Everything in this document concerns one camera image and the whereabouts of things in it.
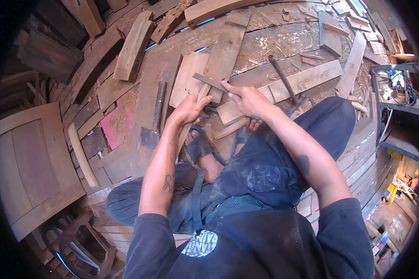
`right hand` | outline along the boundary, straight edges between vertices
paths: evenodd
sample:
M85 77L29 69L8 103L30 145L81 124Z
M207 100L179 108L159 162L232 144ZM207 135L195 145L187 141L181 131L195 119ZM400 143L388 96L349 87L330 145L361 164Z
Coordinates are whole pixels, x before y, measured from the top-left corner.
M222 81L222 86L229 91L230 98L246 116L263 119L263 113L273 107L273 104L254 87L235 87L225 81Z

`hand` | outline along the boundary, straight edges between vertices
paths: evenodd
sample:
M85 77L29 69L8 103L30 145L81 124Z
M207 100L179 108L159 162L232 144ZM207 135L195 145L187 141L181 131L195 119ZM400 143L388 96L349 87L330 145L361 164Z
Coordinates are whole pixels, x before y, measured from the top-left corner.
M212 96L206 96L197 102L197 94L192 93L186 96L169 119L177 121L181 126L194 122L200 116L200 112L211 102Z
M229 91L228 95L236 103L240 112L249 117L263 118L272 103L254 87L235 87L222 81L222 86Z

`finger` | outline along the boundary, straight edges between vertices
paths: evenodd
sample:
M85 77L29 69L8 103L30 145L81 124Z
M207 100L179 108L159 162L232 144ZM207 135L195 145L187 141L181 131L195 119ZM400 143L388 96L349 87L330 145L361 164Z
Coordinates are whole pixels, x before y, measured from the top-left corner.
M238 96L242 96L242 89L240 87L232 86L226 81L222 81L222 86L225 87L225 89L228 90L229 92L236 94Z
M235 102L235 103L239 103L242 99L233 93L228 93L228 96Z

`tattoo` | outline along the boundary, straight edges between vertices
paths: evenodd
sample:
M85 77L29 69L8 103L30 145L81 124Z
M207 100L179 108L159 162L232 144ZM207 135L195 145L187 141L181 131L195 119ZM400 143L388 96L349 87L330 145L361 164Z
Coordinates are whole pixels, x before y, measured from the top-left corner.
M164 178L163 190L168 190L170 193L174 191L174 175L167 175Z
M309 158L306 155L298 156L296 158L295 163L303 176L306 176L309 174L309 168L311 164L309 163Z

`wooden door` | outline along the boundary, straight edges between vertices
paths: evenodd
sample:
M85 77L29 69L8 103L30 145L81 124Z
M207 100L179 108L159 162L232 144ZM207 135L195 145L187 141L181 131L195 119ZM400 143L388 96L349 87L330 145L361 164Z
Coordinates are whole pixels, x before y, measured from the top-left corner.
M0 120L0 200L17 241L84 194L58 102Z

